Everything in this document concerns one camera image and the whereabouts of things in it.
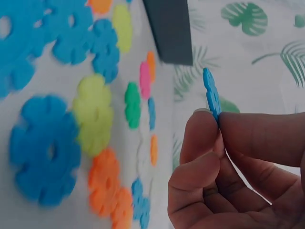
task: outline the foam flower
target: foam flower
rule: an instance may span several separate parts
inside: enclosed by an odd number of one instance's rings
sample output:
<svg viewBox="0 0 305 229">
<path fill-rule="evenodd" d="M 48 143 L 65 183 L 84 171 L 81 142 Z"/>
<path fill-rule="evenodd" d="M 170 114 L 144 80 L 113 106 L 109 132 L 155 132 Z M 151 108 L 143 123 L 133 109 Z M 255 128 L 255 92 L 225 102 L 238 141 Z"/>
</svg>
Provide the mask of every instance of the foam flower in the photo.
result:
<svg viewBox="0 0 305 229">
<path fill-rule="evenodd" d="M 94 13 L 105 14 L 109 12 L 112 0 L 89 0 L 88 5 L 92 7 Z"/>
<path fill-rule="evenodd" d="M 150 97 L 148 99 L 148 110 L 149 110 L 149 127 L 150 130 L 154 130 L 156 125 L 156 110 L 154 105 L 154 99 Z"/>
<path fill-rule="evenodd" d="M 28 200 L 43 206 L 57 206 L 71 194 L 72 172 L 81 163 L 78 127 L 66 108 L 54 95 L 31 98 L 21 111 L 27 125 L 16 125 L 10 137 L 10 162 L 20 166 L 16 183 Z"/>
<path fill-rule="evenodd" d="M 218 122 L 218 115 L 221 113 L 221 105 L 219 94 L 215 86 L 215 81 L 209 69 L 203 69 L 203 83 L 207 90 L 206 99 L 208 101 L 210 111 L 212 112 L 215 120 Z"/>
<path fill-rule="evenodd" d="M 73 100 L 73 111 L 80 126 L 78 140 L 89 156 L 98 155 L 111 138 L 113 109 L 111 91 L 101 75 L 82 79 L 78 97 Z"/>
<path fill-rule="evenodd" d="M 158 137 L 153 135 L 151 138 L 151 163 L 156 166 L 158 162 Z"/>
<path fill-rule="evenodd" d="M 91 52 L 96 54 L 92 61 L 94 71 L 102 74 L 106 83 L 111 83 L 118 75 L 120 51 L 117 48 L 118 37 L 108 19 L 94 23 L 94 43 Z"/>
<path fill-rule="evenodd" d="M 24 88 L 35 73 L 28 57 L 40 57 L 45 45 L 44 29 L 34 26 L 43 11 L 41 0 L 0 2 L 0 18 L 6 16 L 11 22 L 9 34 L 0 39 L 0 98 Z"/>
<path fill-rule="evenodd" d="M 125 92 L 125 117 L 130 129 L 138 128 L 141 117 L 140 94 L 138 86 L 134 82 L 129 82 Z"/>
<path fill-rule="evenodd" d="M 142 62 L 140 65 L 140 88 L 142 98 L 147 100 L 151 95 L 151 77 L 147 62 Z"/>
<path fill-rule="evenodd" d="M 137 178 L 132 184 L 133 219 L 140 221 L 141 229 L 147 229 L 150 220 L 150 200 L 143 197 L 143 184 Z"/>
<path fill-rule="evenodd" d="M 149 66 L 149 74 L 151 77 L 151 83 L 154 83 L 156 81 L 156 60 L 154 57 L 154 53 L 152 51 L 149 51 L 147 53 L 146 61 Z"/>
<path fill-rule="evenodd" d="M 132 46 L 132 20 L 126 4 L 117 4 L 113 11 L 113 26 L 118 34 L 118 47 L 122 53 Z"/>
<path fill-rule="evenodd" d="M 110 216 L 117 205 L 116 194 L 120 190 L 120 166 L 111 148 L 103 150 L 93 159 L 88 186 L 91 191 L 89 204 L 101 217 Z"/>
<path fill-rule="evenodd" d="M 116 194 L 117 205 L 111 214 L 112 229 L 129 229 L 132 224 L 132 194 L 125 187 Z"/>
<path fill-rule="evenodd" d="M 87 57 L 92 47 L 93 24 L 91 9 L 85 6 L 87 0 L 45 0 L 51 13 L 43 18 L 48 42 L 56 40 L 53 55 L 62 63 L 79 64 Z"/>
</svg>

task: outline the small blue foam flower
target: small blue foam flower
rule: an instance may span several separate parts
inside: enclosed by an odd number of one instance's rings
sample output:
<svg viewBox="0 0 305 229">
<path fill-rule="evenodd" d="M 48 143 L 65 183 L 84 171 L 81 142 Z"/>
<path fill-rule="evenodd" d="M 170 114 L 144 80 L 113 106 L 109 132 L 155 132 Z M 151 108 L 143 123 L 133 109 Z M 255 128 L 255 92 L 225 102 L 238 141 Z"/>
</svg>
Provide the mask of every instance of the small blue foam flower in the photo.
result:
<svg viewBox="0 0 305 229">
<path fill-rule="evenodd" d="M 16 125 L 10 137 L 10 162 L 21 167 L 16 183 L 28 200 L 57 206 L 73 191 L 81 162 L 76 121 L 53 95 L 31 98 L 21 116 L 27 125 Z"/>
<path fill-rule="evenodd" d="M 148 99 L 148 111 L 150 130 L 154 130 L 156 124 L 156 110 L 154 105 L 154 99 L 152 97 Z"/>
<path fill-rule="evenodd" d="M 203 69 L 203 83 L 207 90 L 206 99 L 208 101 L 210 111 L 212 112 L 215 120 L 218 122 L 218 115 L 221 113 L 219 94 L 215 86 L 213 75 L 207 68 Z"/>
<path fill-rule="evenodd" d="M 144 198 L 142 203 L 142 215 L 140 217 L 141 229 L 148 228 L 148 224 L 150 220 L 150 211 L 151 211 L 150 200 L 148 198 Z"/>
<path fill-rule="evenodd" d="M 132 184 L 133 220 L 139 220 L 141 229 L 147 229 L 150 220 L 150 200 L 143 197 L 143 184 L 137 178 Z"/>
<path fill-rule="evenodd" d="M 11 29 L 4 39 L 0 38 L 0 98 L 28 84 L 35 72 L 28 57 L 40 57 L 45 45 L 43 28 L 35 26 L 43 17 L 41 0 L 0 1 L 2 17 L 8 19 Z"/>
<path fill-rule="evenodd" d="M 116 46 L 118 37 L 108 19 L 97 20 L 93 26 L 94 43 L 91 52 L 96 54 L 92 65 L 96 73 L 111 83 L 118 75 L 120 51 Z"/>
<path fill-rule="evenodd" d="M 87 0 L 45 0 L 51 10 L 43 18 L 46 41 L 56 40 L 53 55 L 62 63 L 79 64 L 86 59 L 92 47 L 93 25 L 91 9 L 85 6 Z"/>
</svg>

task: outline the monstera leaf print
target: monstera leaf print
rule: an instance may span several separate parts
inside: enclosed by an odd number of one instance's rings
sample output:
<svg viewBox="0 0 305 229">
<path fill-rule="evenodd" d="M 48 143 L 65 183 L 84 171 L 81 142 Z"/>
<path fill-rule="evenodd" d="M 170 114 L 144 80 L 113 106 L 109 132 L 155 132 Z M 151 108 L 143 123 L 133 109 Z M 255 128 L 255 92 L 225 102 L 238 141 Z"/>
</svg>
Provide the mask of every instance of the monstera leaf print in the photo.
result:
<svg viewBox="0 0 305 229">
<path fill-rule="evenodd" d="M 207 47 L 193 47 L 193 66 L 176 65 L 173 79 L 174 101 L 182 102 L 197 80 L 202 80 L 203 68 L 217 68 L 218 57 L 207 58 Z"/>
<path fill-rule="evenodd" d="M 231 3 L 221 10 L 221 17 L 230 25 L 242 25 L 242 30 L 249 36 L 259 36 L 266 31 L 268 17 L 262 8 L 254 3 Z"/>
<path fill-rule="evenodd" d="M 296 86 L 303 87 L 305 85 L 305 41 L 294 41 L 287 44 L 281 52 L 269 53 L 261 56 L 254 61 L 252 64 L 269 56 L 279 55 L 283 60 L 284 64 L 293 76 Z"/>
<path fill-rule="evenodd" d="M 295 27 L 303 28 L 305 26 L 305 14 L 297 14 L 295 16 Z"/>
</svg>

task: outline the tropical leaf print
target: tropical leaf print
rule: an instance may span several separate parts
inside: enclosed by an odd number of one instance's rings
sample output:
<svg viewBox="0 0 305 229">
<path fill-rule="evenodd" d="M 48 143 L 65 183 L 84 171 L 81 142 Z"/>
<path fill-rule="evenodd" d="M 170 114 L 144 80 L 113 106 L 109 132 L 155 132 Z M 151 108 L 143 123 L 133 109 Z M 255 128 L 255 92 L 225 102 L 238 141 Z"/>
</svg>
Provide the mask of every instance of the tropical leaf print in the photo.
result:
<svg viewBox="0 0 305 229">
<path fill-rule="evenodd" d="M 180 151 L 181 151 L 182 141 L 179 141 L 176 135 L 173 135 L 173 171 L 180 164 Z"/>
<path fill-rule="evenodd" d="M 266 31 L 268 17 L 258 5 L 254 3 L 231 3 L 221 10 L 221 17 L 229 21 L 230 25 L 242 25 L 242 30 L 249 36 L 259 36 Z"/>
<path fill-rule="evenodd" d="M 305 14 L 297 14 L 295 16 L 295 27 L 303 28 L 305 26 Z"/>
<path fill-rule="evenodd" d="M 207 58 L 208 48 L 193 47 L 193 66 L 176 65 L 174 76 L 174 101 L 181 102 L 189 93 L 192 85 L 200 78 L 204 67 L 217 68 L 219 65 L 215 63 L 218 57 Z"/>
<path fill-rule="evenodd" d="M 206 99 L 206 93 L 199 93 L 199 95 L 203 98 L 206 108 L 209 109 L 209 105 Z M 225 99 L 222 96 L 219 96 L 221 110 L 224 112 L 232 112 L 232 113 L 240 113 L 239 108 L 231 101 Z"/>
<path fill-rule="evenodd" d="M 205 30 L 205 21 L 202 14 L 195 8 L 189 9 L 189 17 L 190 17 L 190 26 L 191 28 L 204 32 Z"/>
<path fill-rule="evenodd" d="M 261 56 L 254 61 L 252 64 L 269 56 L 279 55 L 293 76 L 296 86 L 303 87 L 305 85 L 305 41 L 294 41 L 290 42 L 282 49 L 281 52 L 269 53 Z"/>
<path fill-rule="evenodd" d="M 219 97 L 219 99 L 220 99 L 220 105 L 222 111 L 240 113 L 240 110 L 234 103 L 230 102 L 229 100 L 226 100 L 221 96 Z"/>
</svg>

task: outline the gray object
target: gray object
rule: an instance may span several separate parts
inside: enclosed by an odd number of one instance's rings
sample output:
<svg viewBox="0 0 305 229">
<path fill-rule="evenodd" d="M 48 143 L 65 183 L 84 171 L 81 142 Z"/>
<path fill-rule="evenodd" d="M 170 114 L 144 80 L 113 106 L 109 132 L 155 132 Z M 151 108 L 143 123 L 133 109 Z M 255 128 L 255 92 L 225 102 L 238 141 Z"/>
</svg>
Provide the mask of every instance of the gray object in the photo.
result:
<svg viewBox="0 0 305 229">
<path fill-rule="evenodd" d="M 193 65 L 187 0 L 143 0 L 160 59 Z"/>
</svg>

